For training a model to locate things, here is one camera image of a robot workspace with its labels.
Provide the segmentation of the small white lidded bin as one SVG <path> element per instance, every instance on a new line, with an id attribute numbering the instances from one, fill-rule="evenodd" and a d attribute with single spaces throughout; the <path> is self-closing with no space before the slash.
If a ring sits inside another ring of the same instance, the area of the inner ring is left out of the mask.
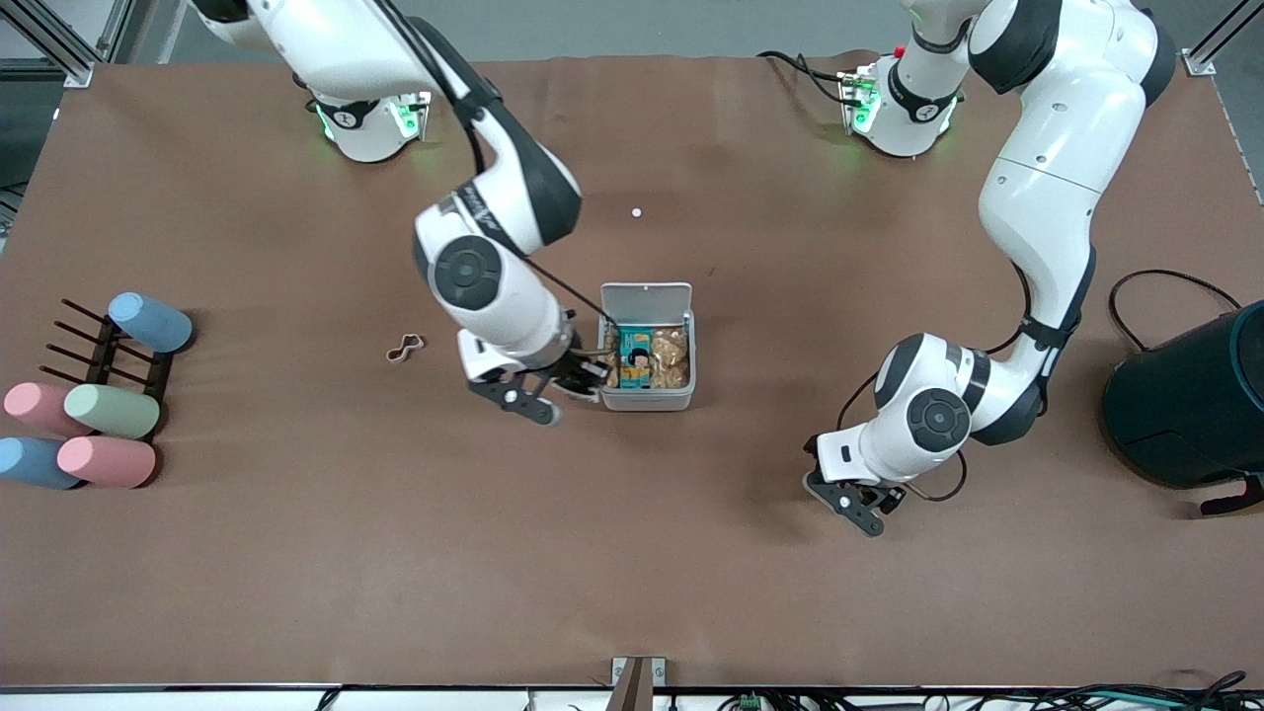
<path id="1" fill-rule="evenodd" d="M 689 330 L 690 383 L 683 390 L 600 390 L 611 411 L 683 411 L 696 388 L 696 319 L 688 282 L 609 282 L 600 287 L 599 340 L 603 361 L 617 367 L 621 326 L 686 325 Z"/>

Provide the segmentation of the large black pedal trash can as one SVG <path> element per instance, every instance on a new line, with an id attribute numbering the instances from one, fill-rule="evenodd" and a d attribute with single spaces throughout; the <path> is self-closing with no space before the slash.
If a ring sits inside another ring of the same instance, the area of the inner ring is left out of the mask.
<path id="1" fill-rule="evenodd" d="M 1169 490 L 1241 481 L 1205 516 L 1264 506 L 1264 300 L 1188 330 L 1114 369 L 1105 431 L 1121 458 Z"/>

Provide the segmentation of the teal snack packet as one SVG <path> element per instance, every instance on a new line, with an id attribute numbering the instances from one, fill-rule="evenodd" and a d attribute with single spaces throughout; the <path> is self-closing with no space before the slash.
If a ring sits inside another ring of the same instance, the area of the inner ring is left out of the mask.
<path id="1" fill-rule="evenodd" d="M 621 326 L 617 339 L 617 380 L 619 390 L 650 390 L 656 363 L 651 326 Z"/>

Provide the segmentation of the brown snack packet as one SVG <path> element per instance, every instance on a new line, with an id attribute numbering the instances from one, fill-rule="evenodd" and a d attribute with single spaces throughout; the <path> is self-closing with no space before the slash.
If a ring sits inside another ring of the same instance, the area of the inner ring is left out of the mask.
<path id="1" fill-rule="evenodd" d="M 683 390 L 690 383 L 689 330 L 686 325 L 652 330 L 652 374 L 655 390 Z"/>

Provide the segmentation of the brown table cover sheet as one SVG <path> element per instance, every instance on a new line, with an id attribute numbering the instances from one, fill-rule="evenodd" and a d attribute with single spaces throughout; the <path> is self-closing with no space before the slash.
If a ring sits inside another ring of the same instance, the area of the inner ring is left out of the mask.
<path id="1" fill-rule="evenodd" d="M 1018 100 L 969 81 L 899 161 L 766 59 L 483 71 L 586 195 L 537 261 L 590 296 L 691 283 L 691 406 L 562 400 L 538 428 L 468 391 L 408 248 L 470 171 L 446 110 L 356 164 L 281 66 L 104 67 L 59 101 L 0 258 L 0 393 L 75 345 L 62 300 L 137 288 L 198 337 L 153 485 L 0 482 L 0 683 L 586 683 L 645 654 L 681 684 L 1264 684 L 1264 512 L 1194 520 L 1097 415 L 1120 276 L 1264 297 L 1213 82 L 1173 78 L 1100 201 L 1047 416 L 865 536 L 803 490 L 803 444 L 902 337 L 1010 337 L 977 195 Z M 388 363 L 408 333 L 425 349 Z"/>

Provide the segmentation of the blue cylindrical cup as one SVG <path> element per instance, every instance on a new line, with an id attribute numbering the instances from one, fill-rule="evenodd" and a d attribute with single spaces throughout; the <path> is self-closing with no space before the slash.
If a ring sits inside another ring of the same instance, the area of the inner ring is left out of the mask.
<path id="1" fill-rule="evenodd" d="M 107 315 L 126 337 L 155 353 L 185 350 L 193 342 L 190 315 L 147 295 L 134 291 L 118 294 L 109 302 Z"/>
<path id="2" fill-rule="evenodd" d="M 62 440 L 46 436 L 1 436 L 0 478 L 40 490 L 76 490 L 83 481 L 59 468 L 62 445 Z"/>

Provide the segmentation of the green cylindrical cup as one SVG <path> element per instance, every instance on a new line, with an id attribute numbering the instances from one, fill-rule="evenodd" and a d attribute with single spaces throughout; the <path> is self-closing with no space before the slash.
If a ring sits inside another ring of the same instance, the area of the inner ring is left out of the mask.
<path id="1" fill-rule="evenodd" d="M 158 428 L 159 402 L 143 392 L 110 385 L 78 385 L 63 400 L 67 416 L 91 431 L 142 440 Z"/>

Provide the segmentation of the dark wooden peg rack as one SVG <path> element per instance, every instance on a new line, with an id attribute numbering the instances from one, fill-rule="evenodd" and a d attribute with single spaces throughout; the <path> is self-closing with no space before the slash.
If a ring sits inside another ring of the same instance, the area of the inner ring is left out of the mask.
<path id="1" fill-rule="evenodd" d="M 162 410 L 158 428 L 140 442 L 154 442 L 168 419 L 164 397 L 174 364 L 172 353 L 155 353 L 121 331 L 105 314 L 94 312 L 72 300 L 59 305 L 88 320 L 86 325 L 72 325 L 56 320 L 54 328 L 63 337 L 75 337 L 73 347 L 46 343 L 51 356 L 59 356 L 56 364 L 40 364 L 38 369 L 59 385 L 71 390 L 78 385 L 110 385 L 123 390 L 143 392 L 155 399 Z"/>

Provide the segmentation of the pink cylindrical cup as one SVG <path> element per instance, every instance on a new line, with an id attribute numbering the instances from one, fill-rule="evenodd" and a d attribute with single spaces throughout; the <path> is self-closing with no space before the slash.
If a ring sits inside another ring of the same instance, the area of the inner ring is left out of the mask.
<path id="1" fill-rule="evenodd" d="M 23 382 L 9 388 L 3 406 L 8 415 L 40 431 L 67 439 L 88 435 L 92 428 L 78 423 L 64 410 L 70 392 L 71 388 L 59 385 Z"/>
<path id="2" fill-rule="evenodd" d="M 57 464 L 67 474 L 105 490 L 137 490 L 158 469 L 149 442 L 118 436 L 75 436 L 57 450 Z"/>

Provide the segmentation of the metal table edge bracket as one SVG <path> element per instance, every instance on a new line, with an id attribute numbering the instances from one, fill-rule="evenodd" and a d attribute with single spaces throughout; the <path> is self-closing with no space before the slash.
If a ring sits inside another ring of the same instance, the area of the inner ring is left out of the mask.
<path id="1" fill-rule="evenodd" d="M 667 687 L 667 658 L 616 657 L 605 711 L 655 711 L 656 691 Z"/>

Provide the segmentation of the aluminium frame profile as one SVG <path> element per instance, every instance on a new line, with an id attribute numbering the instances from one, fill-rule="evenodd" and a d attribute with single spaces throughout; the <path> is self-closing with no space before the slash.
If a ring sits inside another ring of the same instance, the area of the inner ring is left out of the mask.
<path id="1" fill-rule="evenodd" d="M 1213 59 L 1259 16 L 1264 16 L 1264 0 L 1237 0 L 1194 46 L 1181 49 L 1186 73 L 1206 77 L 1218 72 Z"/>
<path id="2" fill-rule="evenodd" d="M 0 81 L 87 87 L 121 62 L 138 0 L 0 0 Z"/>

